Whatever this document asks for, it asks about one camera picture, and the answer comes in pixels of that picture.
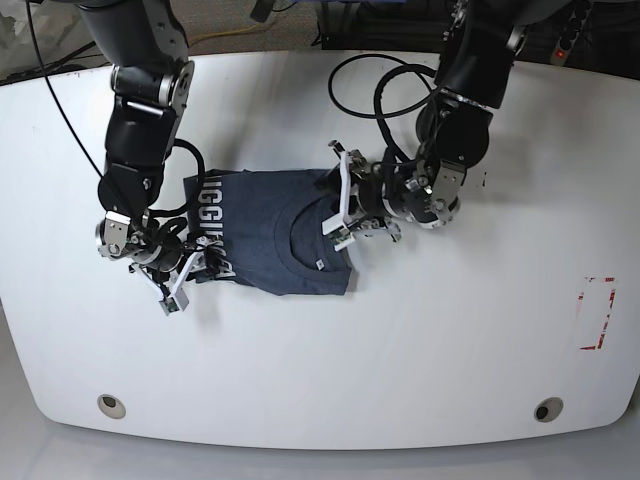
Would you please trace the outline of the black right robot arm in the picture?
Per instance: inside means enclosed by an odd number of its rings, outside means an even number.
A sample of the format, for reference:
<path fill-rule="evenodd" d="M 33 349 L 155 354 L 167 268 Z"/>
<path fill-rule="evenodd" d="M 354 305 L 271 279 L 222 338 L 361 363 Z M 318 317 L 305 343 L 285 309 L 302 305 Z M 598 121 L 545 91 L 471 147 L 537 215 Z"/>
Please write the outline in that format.
<path fill-rule="evenodd" d="M 127 259 L 169 312 L 185 309 L 183 285 L 205 257 L 207 240 L 183 241 L 191 195 L 174 209 L 156 209 L 165 164 L 174 148 L 204 159 L 176 134 L 187 108 L 195 64 L 188 39 L 167 1 L 79 1 L 94 42 L 112 64 L 114 105 L 105 138 L 105 164 L 98 184 L 105 211 L 96 228 L 100 254 Z"/>

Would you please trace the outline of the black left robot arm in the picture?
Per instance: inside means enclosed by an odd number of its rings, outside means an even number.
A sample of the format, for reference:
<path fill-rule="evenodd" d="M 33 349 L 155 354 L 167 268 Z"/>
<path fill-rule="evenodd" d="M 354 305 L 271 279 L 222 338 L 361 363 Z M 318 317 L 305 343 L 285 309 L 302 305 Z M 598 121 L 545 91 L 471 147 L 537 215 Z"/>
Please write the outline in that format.
<path fill-rule="evenodd" d="M 402 61 L 377 83 L 369 119 L 386 148 L 382 159 L 330 146 L 339 157 L 325 184 L 338 194 L 336 213 L 322 223 L 337 251 L 359 235 L 386 233 L 399 240 L 398 221 L 434 229 L 449 224 L 461 206 L 467 173 L 485 156 L 494 110 L 504 98 L 514 60 L 530 25 L 565 7 L 563 1 L 459 1 L 444 40 L 439 65 Z M 414 104 L 419 115 L 414 156 L 394 140 L 383 110 L 383 94 L 397 77 L 411 73 L 428 95 Z"/>

